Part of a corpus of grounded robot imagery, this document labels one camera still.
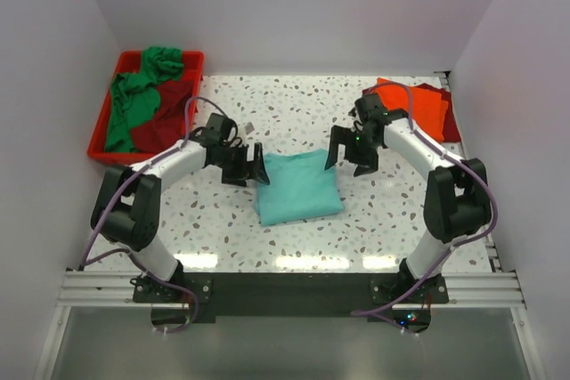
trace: pile of clothes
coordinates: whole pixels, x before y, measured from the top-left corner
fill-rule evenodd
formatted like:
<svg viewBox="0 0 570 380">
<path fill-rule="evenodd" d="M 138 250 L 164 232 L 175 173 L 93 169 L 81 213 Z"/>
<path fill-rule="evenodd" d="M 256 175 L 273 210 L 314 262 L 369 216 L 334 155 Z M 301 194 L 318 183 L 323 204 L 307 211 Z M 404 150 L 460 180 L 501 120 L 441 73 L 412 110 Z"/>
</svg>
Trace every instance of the pile of clothes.
<svg viewBox="0 0 570 380">
<path fill-rule="evenodd" d="M 151 47 L 138 73 L 118 73 L 110 86 L 106 152 L 160 153 L 181 136 L 194 82 L 183 75 L 182 51 Z"/>
<path fill-rule="evenodd" d="M 390 82 L 379 78 L 378 83 Z M 437 142 L 461 141 L 455 117 L 453 116 L 452 95 L 444 89 L 437 89 L 428 84 L 411 86 L 413 96 L 413 119 L 419 127 Z M 408 95 L 399 86 L 385 85 L 376 88 L 382 103 L 388 109 L 408 111 Z"/>
</svg>

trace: tabletop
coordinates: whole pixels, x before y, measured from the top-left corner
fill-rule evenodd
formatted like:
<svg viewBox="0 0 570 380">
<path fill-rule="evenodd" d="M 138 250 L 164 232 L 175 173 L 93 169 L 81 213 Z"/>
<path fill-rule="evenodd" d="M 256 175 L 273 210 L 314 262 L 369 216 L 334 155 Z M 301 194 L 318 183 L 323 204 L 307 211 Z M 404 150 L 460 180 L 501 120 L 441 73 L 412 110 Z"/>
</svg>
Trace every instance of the tabletop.
<svg viewBox="0 0 570 380">
<path fill-rule="evenodd" d="M 438 77 L 386 78 L 441 87 Z M 204 77 L 200 95 L 238 123 L 245 143 L 260 141 L 264 153 L 292 155 L 327 150 L 330 128 L 352 124 L 348 111 L 375 82 L 358 76 L 212 76 Z M 196 125 L 204 125 L 214 109 L 206 103 L 198 109 Z M 254 129 L 246 136 L 247 123 Z M 446 147 L 461 151 L 459 144 Z M 222 185 L 220 169 L 210 166 L 163 193 L 159 235 L 186 271 L 397 271 L 426 229 L 426 184 L 392 150 L 380 150 L 375 174 L 354 178 L 353 172 L 353 165 L 338 162 L 342 213 L 262 227 L 253 207 L 255 186 Z M 91 256 L 113 247 L 99 237 Z M 133 266 L 119 254 L 86 269 L 132 271 Z M 490 271 L 481 241 L 456 250 L 443 268 L 444 273 Z"/>
</svg>

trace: dark red cloth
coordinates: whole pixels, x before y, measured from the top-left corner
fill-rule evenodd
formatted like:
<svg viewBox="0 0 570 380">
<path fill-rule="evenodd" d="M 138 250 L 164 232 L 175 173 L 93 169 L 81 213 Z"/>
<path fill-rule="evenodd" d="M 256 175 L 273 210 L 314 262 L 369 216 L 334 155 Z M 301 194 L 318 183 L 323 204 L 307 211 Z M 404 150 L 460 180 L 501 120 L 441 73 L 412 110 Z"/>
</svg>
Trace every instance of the dark red cloth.
<svg viewBox="0 0 570 380">
<path fill-rule="evenodd" d="M 445 142 L 460 142 L 461 136 L 460 131 L 457 129 L 457 124 L 455 123 L 455 116 L 453 115 L 453 103 L 452 103 L 452 95 L 445 91 L 444 89 L 437 89 L 434 88 L 432 85 L 428 84 L 421 84 L 418 85 L 418 88 L 421 89 L 428 89 L 430 91 L 436 91 L 442 94 L 442 101 L 449 102 L 449 107 L 447 108 L 447 113 L 445 113 L 445 120 L 444 120 L 444 141 Z"/>
<path fill-rule="evenodd" d="M 192 81 L 168 80 L 157 86 L 160 108 L 151 120 L 131 129 L 134 146 L 142 153 L 160 153 L 182 137 L 184 105 L 191 96 Z"/>
</svg>

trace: red basket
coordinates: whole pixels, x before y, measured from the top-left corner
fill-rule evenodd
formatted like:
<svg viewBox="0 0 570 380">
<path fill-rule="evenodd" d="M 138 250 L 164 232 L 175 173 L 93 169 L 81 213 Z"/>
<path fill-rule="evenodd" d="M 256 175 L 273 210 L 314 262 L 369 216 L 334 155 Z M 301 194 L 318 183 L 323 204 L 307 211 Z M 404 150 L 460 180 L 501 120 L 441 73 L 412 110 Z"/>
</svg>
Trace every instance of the red basket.
<svg viewBox="0 0 570 380">
<path fill-rule="evenodd" d="M 180 80 L 192 81 L 192 95 L 198 95 L 200 90 L 200 80 L 202 79 L 202 66 L 204 64 L 204 54 L 197 52 L 182 52 L 182 62 L 184 64 L 184 72 Z M 117 73 L 136 73 L 141 67 L 141 51 L 126 51 L 121 53 L 118 58 L 117 67 L 115 67 L 115 73 L 113 73 L 113 78 Z M 193 102 L 190 106 L 190 123 L 194 119 L 194 113 L 196 112 L 196 103 Z M 99 113 L 99 118 L 97 119 L 97 125 L 95 125 L 95 130 L 93 136 L 91 137 L 91 142 L 89 143 L 89 148 L 87 149 L 87 155 L 95 160 L 103 162 L 103 164 L 121 164 L 130 165 L 135 162 L 141 162 L 143 160 L 152 158 L 156 153 L 107 153 L 105 152 L 105 140 L 107 139 L 107 126 L 109 125 L 110 117 L 110 89 L 107 91 L 107 96 L 105 96 L 105 101 L 103 102 L 103 107 L 101 108 L 101 113 Z M 185 131 L 184 125 L 181 129 L 181 134 Z"/>
</svg>

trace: orange folded fabric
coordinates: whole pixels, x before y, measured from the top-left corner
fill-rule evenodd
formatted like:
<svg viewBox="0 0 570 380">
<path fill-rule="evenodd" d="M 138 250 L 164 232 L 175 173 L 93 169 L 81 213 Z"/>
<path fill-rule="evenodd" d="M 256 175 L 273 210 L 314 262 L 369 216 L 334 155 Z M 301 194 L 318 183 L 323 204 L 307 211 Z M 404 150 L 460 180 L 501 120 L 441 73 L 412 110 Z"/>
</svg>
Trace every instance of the orange folded fabric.
<svg viewBox="0 0 570 380">
<path fill-rule="evenodd" d="M 378 83 L 390 82 L 379 78 Z M 449 102 L 442 101 L 440 93 L 410 86 L 413 96 L 413 119 L 431 138 L 444 141 L 444 121 Z M 408 94 L 399 86 L 386 85 L 374 90 L 388 109 L 408 111 Z"/>
</svg>

